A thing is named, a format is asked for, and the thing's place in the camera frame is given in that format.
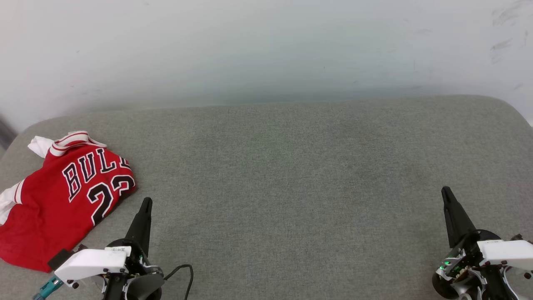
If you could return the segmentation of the grey fabric sofa cushion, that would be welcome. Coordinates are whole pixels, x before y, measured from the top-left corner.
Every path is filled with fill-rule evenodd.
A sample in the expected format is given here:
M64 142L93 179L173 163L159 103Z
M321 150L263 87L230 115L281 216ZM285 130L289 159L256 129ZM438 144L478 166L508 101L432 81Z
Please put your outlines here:
M533 127L480 96L110 111L33 125L0 191L42 166L35 135L85 130L137 191L83 241L126 235L151 197L149 260L194 268L189 300L443 300L441 188L479 229L533 241Z

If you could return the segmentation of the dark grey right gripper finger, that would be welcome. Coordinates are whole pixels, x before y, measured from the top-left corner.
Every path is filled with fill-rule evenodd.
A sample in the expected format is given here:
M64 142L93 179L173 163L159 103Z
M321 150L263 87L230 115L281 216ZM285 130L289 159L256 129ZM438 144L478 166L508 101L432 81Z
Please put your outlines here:
M441 194L449 247L463 246L465 249L472 249L478 238L476 226L457 201L450 187L444 186Z

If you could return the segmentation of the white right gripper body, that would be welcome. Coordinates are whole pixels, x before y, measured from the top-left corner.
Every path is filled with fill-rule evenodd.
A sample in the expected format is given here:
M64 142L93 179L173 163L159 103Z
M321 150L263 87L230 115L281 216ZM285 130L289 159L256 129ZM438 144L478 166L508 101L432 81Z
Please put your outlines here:
M533 242L520 239L521 235L515 238L505 241L489 230L474 230L455 243L452 253L470 267L501 265L533 271Z

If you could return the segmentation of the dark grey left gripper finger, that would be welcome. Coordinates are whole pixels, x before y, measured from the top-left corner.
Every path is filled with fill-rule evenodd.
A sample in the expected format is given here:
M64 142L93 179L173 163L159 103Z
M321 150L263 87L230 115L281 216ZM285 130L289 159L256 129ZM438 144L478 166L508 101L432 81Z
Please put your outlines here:
M145 255L149 254L150 233L152 229L152 205L150 197L145 197L129 227L125 239L135 242Z

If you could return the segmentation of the red Bulls basketball jersey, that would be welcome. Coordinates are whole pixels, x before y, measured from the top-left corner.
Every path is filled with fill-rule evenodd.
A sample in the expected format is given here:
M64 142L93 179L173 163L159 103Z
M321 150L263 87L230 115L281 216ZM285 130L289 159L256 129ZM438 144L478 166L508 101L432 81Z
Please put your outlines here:
M136 188L130 164L86 131L28 147L42 167L0 193L0 260L51 272L48 262L73 250Z

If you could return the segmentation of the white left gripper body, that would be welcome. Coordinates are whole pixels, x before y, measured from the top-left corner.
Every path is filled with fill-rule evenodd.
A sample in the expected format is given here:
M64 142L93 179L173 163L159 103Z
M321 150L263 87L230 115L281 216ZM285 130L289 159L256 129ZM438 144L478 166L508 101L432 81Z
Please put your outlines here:
M55 276L67 283L90 277L123 275L127 279L144 272L144 260L149 254L149 239L118 239L104 249L82 249L71 254L60 266Z

